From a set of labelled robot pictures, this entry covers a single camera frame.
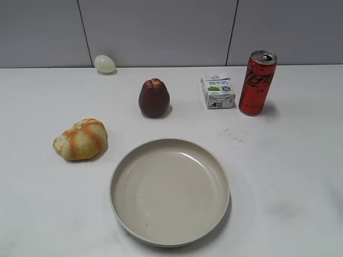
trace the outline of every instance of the bread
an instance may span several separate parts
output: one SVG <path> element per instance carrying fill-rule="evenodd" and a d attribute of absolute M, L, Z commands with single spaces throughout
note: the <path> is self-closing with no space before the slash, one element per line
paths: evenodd
<path fill-rule="evenodd" d="M 107 133 L 102 122 L 83 119 L 54 140 L 54 148 L 66 160 L 89 159 L 101 152 L 107 144 Z"/>

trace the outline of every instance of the soda can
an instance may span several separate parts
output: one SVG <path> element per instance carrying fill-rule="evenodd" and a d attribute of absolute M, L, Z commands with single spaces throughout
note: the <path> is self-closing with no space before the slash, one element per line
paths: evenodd
<path fill-rule="evenodd" d="M 277 56 L 269 51 L 260 50 L 251 54 L 238 105 L 242 113 L 254 116 L 262 112 L 277 60 Z"/>

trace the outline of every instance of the egg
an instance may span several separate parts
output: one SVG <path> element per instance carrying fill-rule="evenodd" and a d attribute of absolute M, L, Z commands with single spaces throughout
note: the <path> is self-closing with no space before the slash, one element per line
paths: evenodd
<path fill-rule="evenodd" d="M 112 73 L 116 70 L 116 65 L 113 60 L 106 55 L 96 56 L 94 66 L 102 73 Z"/>

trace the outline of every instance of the apple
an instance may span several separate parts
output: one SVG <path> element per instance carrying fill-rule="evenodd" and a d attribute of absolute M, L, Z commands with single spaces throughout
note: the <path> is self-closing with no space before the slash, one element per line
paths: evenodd
<path fill-rule="evenodd" d="M 166 85 L 159 79 L 147 80 L 141 88 L 138 104 L 141 112 L 151 118 L 162 116 L 169 107 L 170 96 Z"/>

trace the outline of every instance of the empty plate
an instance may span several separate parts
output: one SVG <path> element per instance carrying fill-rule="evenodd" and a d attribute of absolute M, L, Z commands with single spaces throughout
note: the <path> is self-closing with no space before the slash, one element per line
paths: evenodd
<path fill-rule="evenodd" d="M 189 244 L 213 230 L 230 199 L 219 161 L 180 139 L 145 143 L 122 159 L 110 185 L 114 213 L 136 238 L 157 246 Z"/>

